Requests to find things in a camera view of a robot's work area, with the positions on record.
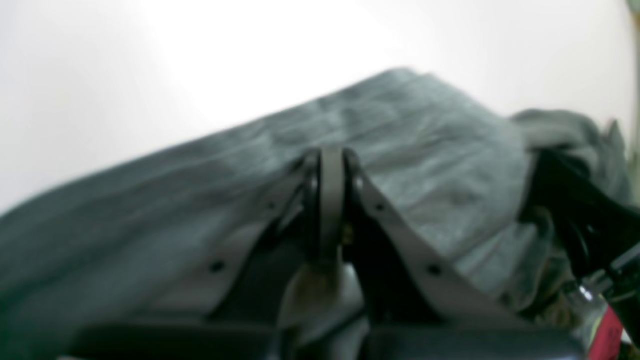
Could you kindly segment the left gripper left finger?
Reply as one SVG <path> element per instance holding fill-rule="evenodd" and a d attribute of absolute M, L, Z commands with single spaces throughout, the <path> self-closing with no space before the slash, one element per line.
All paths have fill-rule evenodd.
<path fill-rule="evenodd" d="M 282 301 L 304 262 L 327 258 L 320 210 L 330 148 L 307 153 L 211 255 L 118 321 L 83 329 L 83 360 L 292 360 Z"/>

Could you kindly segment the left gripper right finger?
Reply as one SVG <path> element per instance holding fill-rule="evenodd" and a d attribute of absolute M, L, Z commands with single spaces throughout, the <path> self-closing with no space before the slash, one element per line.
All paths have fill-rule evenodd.
<path fill-rule="evenodd" d="M 360 360 L 583 360 L 561 330 L 539 328 L 474 287 L 412 230 L 343 151 L 343 256 L 365 299 L 370 329 Z"/>

